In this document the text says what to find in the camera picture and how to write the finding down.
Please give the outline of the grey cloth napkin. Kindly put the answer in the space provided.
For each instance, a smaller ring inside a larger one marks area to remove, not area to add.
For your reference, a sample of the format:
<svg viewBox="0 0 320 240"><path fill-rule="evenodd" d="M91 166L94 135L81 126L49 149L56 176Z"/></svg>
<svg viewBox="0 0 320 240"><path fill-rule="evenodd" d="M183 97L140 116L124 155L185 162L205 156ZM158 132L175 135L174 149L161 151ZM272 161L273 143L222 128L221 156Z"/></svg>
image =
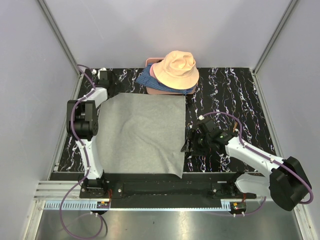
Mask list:
<svg viewBox="0 0 320 240"><path fill-rule="evenodd" d="M99 109L99 161L105 173L181 178L185 130L185 96L120 93Z"/></svg>

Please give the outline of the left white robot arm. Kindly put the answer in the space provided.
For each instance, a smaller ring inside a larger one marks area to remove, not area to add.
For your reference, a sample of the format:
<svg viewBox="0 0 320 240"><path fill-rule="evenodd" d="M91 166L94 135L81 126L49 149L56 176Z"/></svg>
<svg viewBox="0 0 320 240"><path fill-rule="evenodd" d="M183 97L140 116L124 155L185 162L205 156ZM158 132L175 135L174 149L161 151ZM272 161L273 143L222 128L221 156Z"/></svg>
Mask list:
<svg viewBox="0 0 320 240"><path fill-rule="evenodd" d="M108 183L97 149L98 108L108 99L108 88L114 80L114 74L111 70L101 68L96 76L97 81L87 94L67 102L66 131L75 138L80 151L84 166L83 190L103 198L108 193Z"/></svg>

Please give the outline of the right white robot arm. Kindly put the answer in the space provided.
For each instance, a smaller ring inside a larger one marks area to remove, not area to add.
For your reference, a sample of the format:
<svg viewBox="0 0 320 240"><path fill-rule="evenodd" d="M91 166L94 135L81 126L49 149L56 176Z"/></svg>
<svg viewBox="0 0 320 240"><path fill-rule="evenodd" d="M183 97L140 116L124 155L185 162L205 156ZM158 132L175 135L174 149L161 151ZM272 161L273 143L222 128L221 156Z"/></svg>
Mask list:
<svg viewBox="0 0 320 240"><path fill-rule="evenodd" d="M303 204L306 196L313 199L312 186L299 160L268 154L245 142L238 133L220 129L210 118L201 119L195 128L188 130L180 151L192 156L225 152L258 171L257 175L243 171L235 173L221 188L222 196L236 199L253 194L271 198L286 211Z"/></svg>

